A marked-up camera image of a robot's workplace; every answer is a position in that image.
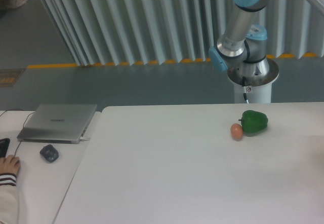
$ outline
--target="person's hand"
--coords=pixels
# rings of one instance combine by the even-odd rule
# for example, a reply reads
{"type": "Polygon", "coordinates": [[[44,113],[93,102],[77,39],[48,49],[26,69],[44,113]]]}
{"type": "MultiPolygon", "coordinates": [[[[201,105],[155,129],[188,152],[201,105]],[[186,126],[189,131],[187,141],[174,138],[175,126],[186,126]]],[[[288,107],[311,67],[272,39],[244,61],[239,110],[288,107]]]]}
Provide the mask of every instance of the person's hand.
{"type": "Polygon", "coordinates": [[[9,155],[7,158],[0,158],[0,174],[12,173],[17,175],[20,168],[19,157],[9,155]]]}

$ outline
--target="laptop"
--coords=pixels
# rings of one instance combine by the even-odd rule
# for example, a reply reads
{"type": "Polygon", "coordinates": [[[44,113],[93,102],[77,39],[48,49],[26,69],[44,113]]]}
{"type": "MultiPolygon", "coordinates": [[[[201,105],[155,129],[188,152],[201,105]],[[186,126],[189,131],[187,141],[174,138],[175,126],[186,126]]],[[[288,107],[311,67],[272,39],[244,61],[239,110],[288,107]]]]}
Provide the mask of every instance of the laptop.
{"type": "Polygon", "coordinates": [[[96,109],[95,104],[41,104],[17,138],[31,142],[79,143],[96,109]]]}

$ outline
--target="brown egg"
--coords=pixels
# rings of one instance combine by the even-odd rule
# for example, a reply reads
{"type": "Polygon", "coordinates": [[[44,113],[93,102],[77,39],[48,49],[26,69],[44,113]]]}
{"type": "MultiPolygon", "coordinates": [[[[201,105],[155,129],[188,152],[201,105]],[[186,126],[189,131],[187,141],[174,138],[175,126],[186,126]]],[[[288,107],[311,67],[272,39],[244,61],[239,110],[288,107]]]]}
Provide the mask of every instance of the brown egg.
{"type": "Polygon", "coordinates": [[[243,129],[240,124],[233,124],[231,126],[231,134],[235,140],[241,140],[243,137],[243,129]]]}

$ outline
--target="yellow floor stripe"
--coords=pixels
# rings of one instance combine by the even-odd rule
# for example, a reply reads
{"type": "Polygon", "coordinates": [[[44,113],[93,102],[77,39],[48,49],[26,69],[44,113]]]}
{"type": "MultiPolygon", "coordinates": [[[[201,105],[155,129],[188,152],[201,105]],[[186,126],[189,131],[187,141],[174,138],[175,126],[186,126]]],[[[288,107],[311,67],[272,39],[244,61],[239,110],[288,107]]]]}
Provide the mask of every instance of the yellow floor stripe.
{"type": "Polygon", "coordinates": [[[27,68],[68,68],[77,67],[76,63],[29,65],[27,68]]]}
{"type": "MultiPolygon", "coordinates": [[[[281,54],[278,58],[294,58],[295,56],[292,54],[281,54]]],[[[317,57],[317,55],[315,53],[305,53],[303,55],[303,57],[306,58],[310,58],[310,57],[317,57]]],[[[269,54],[267,55],[267,58],[270,59],[274,59],[275,56],[269,54]]],[[[206,58],[206,62],[210,62],[211,59],[210,58],[206,58]]],[[[192,61],[191,59],[182,59],[180,61],[180,63],[193,63],[193,62],[203,62],[203,60],[201,58],[195,59],[194,61],[192,61]]],[[[175,60],[169,59],[166,60],[164,63],[166,64],[174,64],[176,63],[175,60]]],[[[144,65],[144,63],[142,61],[136,61],[134,63],[135,65],[144,65]]],[[[148,64],[158,64],[158,62],[156,60],[153,61],[149,61],[148,64]]],[[[120,66],[129,66],[128,62],[121,62],[119,63],[120,66]]],[[[87,67],[91,67],[91,66],[102,66],[101,63],[95,63],[93,65],[88,65],[87,67]]],[[[108,62],[105,64],[105,66],[115,66],[115,64],[113,62],[108,62]]],[[[66,64],[41,64],[41,65],[29,65],[27,68],[31,69],[31,68],[69,68],[69,67],[77,67],[77,64],[75,63],[66,63],[66,64]]]]}

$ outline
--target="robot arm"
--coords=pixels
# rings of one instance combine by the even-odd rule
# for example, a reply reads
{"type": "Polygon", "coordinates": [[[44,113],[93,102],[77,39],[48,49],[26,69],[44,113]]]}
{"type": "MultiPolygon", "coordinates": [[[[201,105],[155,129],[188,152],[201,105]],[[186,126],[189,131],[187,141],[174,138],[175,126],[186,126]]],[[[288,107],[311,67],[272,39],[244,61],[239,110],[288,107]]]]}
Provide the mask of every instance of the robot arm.
{"type": "MultiPolygon", "coordinates": [[[[225,33],[209,49],[209,56],[215,67],[221,71],[227,70],[230,80],[243,88],[261,87],[273,83],[278,77],[278,66],[266,58],[267,31],[260,25],[253,25],[256,13],[268,1],[234,0],[236,6],[225,33]]],[[[307,1],[324,14],[324,0],[307,1]]]]}

